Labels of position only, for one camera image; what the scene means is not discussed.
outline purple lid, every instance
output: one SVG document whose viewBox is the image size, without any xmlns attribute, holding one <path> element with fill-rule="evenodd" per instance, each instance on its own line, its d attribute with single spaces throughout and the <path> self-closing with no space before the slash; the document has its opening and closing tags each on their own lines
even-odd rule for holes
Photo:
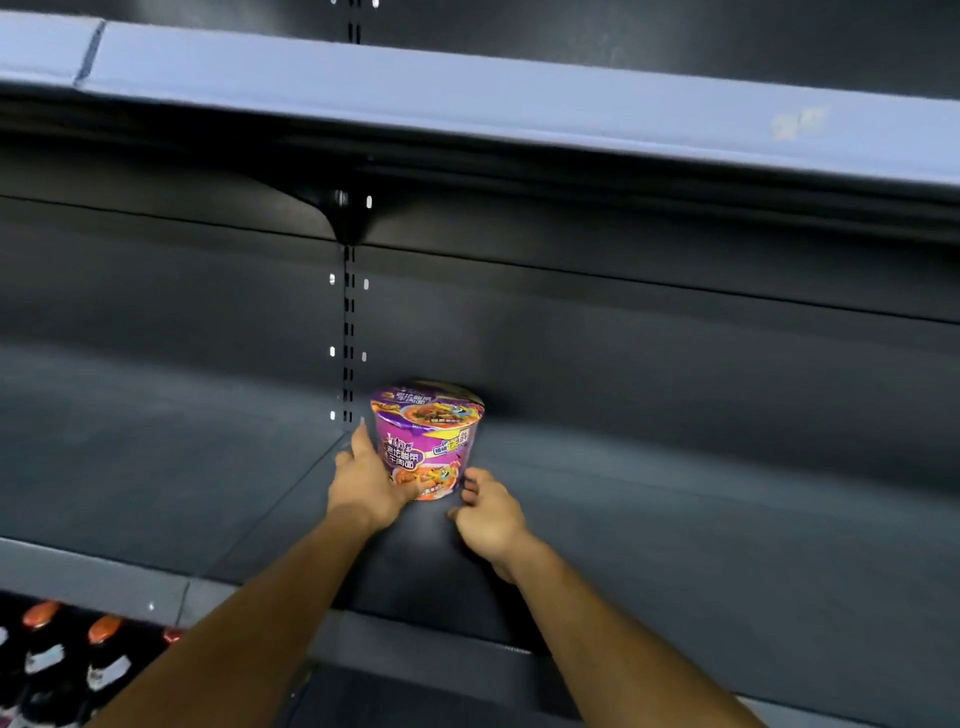
<svg viewBox="0 0 960 728">
<path fill-rule="evenodd" d="M 385 387 L 371 398 L 377 417 L 399 427 L 459 429 L 480 422 L 483 401 L 454 384 L 413 381 Z"/>
</svg>

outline person's left hand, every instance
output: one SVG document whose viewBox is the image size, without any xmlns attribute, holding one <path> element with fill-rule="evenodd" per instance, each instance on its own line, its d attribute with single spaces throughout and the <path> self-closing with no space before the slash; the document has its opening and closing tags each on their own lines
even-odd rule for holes
<svg viewBox="0 0 960 728">
<path fill-rule="evenodd" d="M 396 520 L 404 505 L 420 495 L 422 487 L 417 481 L 406 485 L 391 481 L 362 420 L 350 438 L 350 449 L 352 453 L 337 453 L 337 473 L 330 484 L 326 512 L 358 507 L 369 517 L 373 531 L 382 530 Z"/>
</svg>

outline hand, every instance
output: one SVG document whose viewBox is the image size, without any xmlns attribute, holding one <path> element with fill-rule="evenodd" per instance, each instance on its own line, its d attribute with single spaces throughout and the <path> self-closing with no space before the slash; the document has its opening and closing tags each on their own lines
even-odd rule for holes
<svg viewBox="0 0 960 728">
<path fill-rule="evenodd" d="M 465 476 L 466 505 L 452 508 L 447 515 L 470 550 L 487 559 L 497 576 L 514 584 L 510 556 L 517 542 L 530 535 L 520 504 L 488 471 L 467 468 Z"/>
<path fill-rule="evenodd" d="M 372 532 L 382 530 L 396 520 L 403 506 L 420 495 L 420 485 L 416 481 L 394 485 L 363 420 L 353 431 L 350 449 L 352 453 L 337 453 L 337 473 L 330 484 L 326 512 L 356 507 L 368 517 Z"/>
</svg>

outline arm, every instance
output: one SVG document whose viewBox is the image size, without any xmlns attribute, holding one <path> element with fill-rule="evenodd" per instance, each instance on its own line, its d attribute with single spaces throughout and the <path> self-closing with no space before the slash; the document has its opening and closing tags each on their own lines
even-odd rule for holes
<svg viewBox="0 0 960 728">
<path fill-rule="evenodd" d="M 591 728 L 756 728 L 762 724 L 672 646 L 607 604 L 526 527 L 519 504 L 470 469 L 453 519 L 467 545 L 516 584 Z"/>
<path fill-rule="evenodd" d="M 370 536 L 417 497 L 390 482 L 363 423 L 337 454 L 326 517 L 143 671 L 91 728 L 263 728 Z"/>
</svg>

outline person's right arm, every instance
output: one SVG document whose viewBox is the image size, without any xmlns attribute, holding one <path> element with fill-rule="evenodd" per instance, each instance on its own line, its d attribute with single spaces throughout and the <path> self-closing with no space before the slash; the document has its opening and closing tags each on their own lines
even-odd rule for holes
<svg viewBox="0 0 960 728">
<path fill-rule="evenodd" d="M 606 603 L 526 527 L 487 471 L 467 470 L 464 541 L 515 583 L 591 728 L 756 728 L 762 723 L 670 644 Z"/>
</svg>

